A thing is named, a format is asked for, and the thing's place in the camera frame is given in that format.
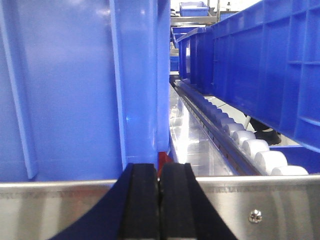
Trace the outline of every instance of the black object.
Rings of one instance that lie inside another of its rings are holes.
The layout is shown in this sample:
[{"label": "black object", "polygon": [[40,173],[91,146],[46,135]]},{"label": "black object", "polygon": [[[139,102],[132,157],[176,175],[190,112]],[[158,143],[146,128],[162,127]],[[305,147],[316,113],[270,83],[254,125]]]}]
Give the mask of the black object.
[{"label": "black object", "polygon": [[128,164],[110,191],[51,240],[236,240],[189,164]]},{"label": "black object", "polygon": [[161,239],[195,239],[196,229],[184,165],[165,164],[159,185]]},{"label": "black object", "polygon": [[159,239],[158,181],[153,164],[135,164],[118,239]]},{"label": "black object", "polygon": [[160,178],[162,239],[236,240],[198,184],[190,164],[164,165]]},{"label": "black object", "polygon": [[91,210],[51,240],[116,240],[133,166],[128,164],[118,181]]},{"label": "black object", "polygon": [[128,164],[110,191],[51,240],[159,239],[158,182],[153,164]]},{"label": "black object", "polygon": [[276,145],[281,143],[281,138],[278,136],[276,130],[272,131],[256,131],[254,133],[256,139],[265,140],[268,145]]}]

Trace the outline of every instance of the plastic surface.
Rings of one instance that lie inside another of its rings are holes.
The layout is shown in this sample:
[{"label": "plastic surface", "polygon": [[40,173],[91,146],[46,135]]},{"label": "plastic surface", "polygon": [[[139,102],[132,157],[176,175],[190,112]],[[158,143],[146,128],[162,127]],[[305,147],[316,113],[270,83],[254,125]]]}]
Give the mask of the plastic surface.
[{"label": "plastic surface", "polygon": [[[181,41],[182,76],[199,85],[202,78],[193,77],[199,63],[213,62],[208,89],[197,90],[320,152],[320,2],[263,0],[211,29],[210,44],[193,43],[205,33]],[[211,55],[197,58],[199,45],[213,51],[213,61]]]},{"label": "plastic surface", "polygon": [[157,165],[169,145],[169,5],[0,1],[0,181]]},{"label": "plastic surface", "polygon": [[179,74],[181,79],[193,85],[204,95],[213,93],[212,38],[211,27],[199,27],[177,40],[179,43]]},{"label": "plastic surface", "polygon": [[182,37],[185,33],[174,33],[173,34],[173,44],[174,44],[174,48],[178,49],[179,48],[179,44],[177,42],[177,39]]},{"label": "plastic surface", "polygon": [[196,29],[195,26],[174,26],[171,27],[171,39],[173,41],[174,47],[179,48],[177,42],[178,38],[182,37],[186,33],[189,33],[191,30]]},{"label": "plastic surface", "polygon": [[227,19],[228,17],[232,16],[234,13],[221,13],[220,14],[220,21]]},{"label": "plastic surface", "polygon": [[309,174],[320,173],[320,153],[311,151],[300,145],[271,146],[270,150],[282,152],[289,165],[304,167]]},{"label": "plastic surface", "polygon": [[180,2],[180,15],[182,17],[207,16],[209,7],[203,1]]},{"label": "plastic surface", "polygon": [[179,56],[170,56],[170,71],[179,70]]}]

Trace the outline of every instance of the white roller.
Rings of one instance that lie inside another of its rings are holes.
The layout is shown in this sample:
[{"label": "white roller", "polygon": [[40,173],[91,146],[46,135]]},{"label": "white roller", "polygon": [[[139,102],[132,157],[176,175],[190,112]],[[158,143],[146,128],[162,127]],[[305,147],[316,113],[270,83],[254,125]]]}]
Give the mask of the white roller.
[{"label": "white roller", "polygon": [[295,175],[308,175],[307,170],[302,166],[279,166],[275,167],[272,172],[272,176],[295,176]]},{"label": "white roller", "polygon": [[220,108],[213,108],[213,109],[210,109],[210,115],[212,117],[214,117],[215,115],[217,114],[220,114],[222,113],[222,110]]},{"label": "white roller", "polygon": [[232,135],[232,138],[240,147],[242,147],[244,141],[256,139],[256,136],[252,131],[240,130],[235,131]]},{"label": "white roller", "polygon": [[235,122],[235,120],[231,117],[223,117],[223,118],[219,118],[217,119],[216,123],[220,126],[220,127],[224,127],[226,124],[233,124]]},{"label": "white roller", "polygon": [[250,156],[254,165],[256,164],[254,160],[258,152],[269,151],[268,143],[262,139],[245,140],[242,144],[242,148]]},{"label": "white roller", "polygon": [[265,175],[271,175],[274,168],[288,166],[286,156],[280,151],[260,151],[255,155],[254,162]]},{"label": "white roller", "polygon": [[235,131],[245,130],[245,128],[241,123],[228,123],[223,127],[223,130],[225,130],[229,136],[232,136]]},{"label": "white roller", "polygon": [[225,112],[217,112],[213,116],[213,120],[217,123],[220,119],[229,118],[229,115]]}]

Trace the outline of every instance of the screw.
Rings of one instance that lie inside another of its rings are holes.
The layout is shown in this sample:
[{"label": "screw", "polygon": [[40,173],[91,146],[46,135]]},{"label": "screw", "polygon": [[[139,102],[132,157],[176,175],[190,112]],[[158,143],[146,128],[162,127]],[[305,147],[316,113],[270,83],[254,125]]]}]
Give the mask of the screw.
[{"label": "screw", "polygon": [[252,210],[249,214],[249,222],[258,224],[262,221],[262,213],[260,210]]}]

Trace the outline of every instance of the stainless steel surface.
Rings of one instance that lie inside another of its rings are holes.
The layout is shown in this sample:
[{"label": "stainless steel surface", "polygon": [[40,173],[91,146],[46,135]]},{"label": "stainless steel surface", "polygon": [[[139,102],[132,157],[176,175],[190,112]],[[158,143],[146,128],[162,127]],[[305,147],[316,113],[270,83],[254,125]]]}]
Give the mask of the stainless steel surface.
[{"label": "stainless steel surface", "polygon": [[171,26],[180,26],[181,24],[206,24],[212,25],[217,22],[216,16],[172,16]]},{"label": "stainless steel surface", "polygon": [[204,128],[210,140],[218,147],[220,154],[223,154],[236,175],[261,175],[250,161],[250,156],[238,145],[223,129],[215,125],[187,96],[182,88],[180,81],[176,81],[176,90],[181,97],[182,102],[188,110],[195,116],[200,125]]},{"label": "stainless steel surface", "polygon": [[46,240],[72,224],[115,180],[0,184],[0,239]]},{"label": "stainless steel surface", "polygon": [[258,209],[252,210],[249,214],[249,222],[258,224],[262,221],[262,212]]},{"label": "stainless steel surface", "polygon": [[190,163],[196,176],[229,176],[233,172],[200,123],[170,87],[170,136],[176,161]]},{"label": "stainless steel surface", "polygon": [[[320,239],[320,175],[197,177],[239,240]],[[260,210],[259,224],[248,221]]]}]

